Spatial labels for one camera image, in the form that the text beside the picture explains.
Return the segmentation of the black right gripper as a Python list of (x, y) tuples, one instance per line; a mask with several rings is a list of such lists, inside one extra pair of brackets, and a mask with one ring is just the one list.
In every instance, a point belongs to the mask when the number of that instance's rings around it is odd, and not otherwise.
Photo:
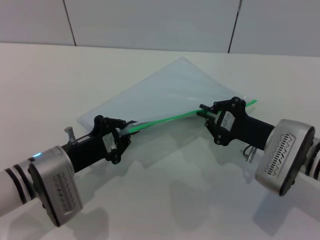
[[(274, 126), (249, 116), (246, 112), (246, 102), (235, 96), (229, 100), (216, 101), (212, 106), (200, 104), (199, 108), (204, 111), (197, 111), (197, 115), (205, 119), (205, 127), (214, 138), (217, 145), (227, 146), (233, 140), (240, 140), (257, 149), (265, 148), (267, 139)], [(222, 116), (216, 118), (209, 112), (221, 112)], [(230, 130), (222, 126), (226, 113), (234, 117)]]

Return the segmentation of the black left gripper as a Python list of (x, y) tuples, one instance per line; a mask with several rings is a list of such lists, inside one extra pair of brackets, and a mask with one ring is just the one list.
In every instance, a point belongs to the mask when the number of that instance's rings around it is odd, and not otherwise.
[[(62, 146), (69, 157), (74, 172), (79, 172), (90, 165), (105, 159), (111, 161), (114, 165), (122, 160), (122, 154), (131, 144), (131, 135), (125, 134), (119, 137), (117, 129), (124, 129), (136, 121), (125, 121), (122, 119), (108, 118), (98, 115), (94, 118), (92, 131), (79, 138), (75, 143), (70, 141)], [(108, 150), (103, 137), (111, 134), (114, 139), (112, 150)]]

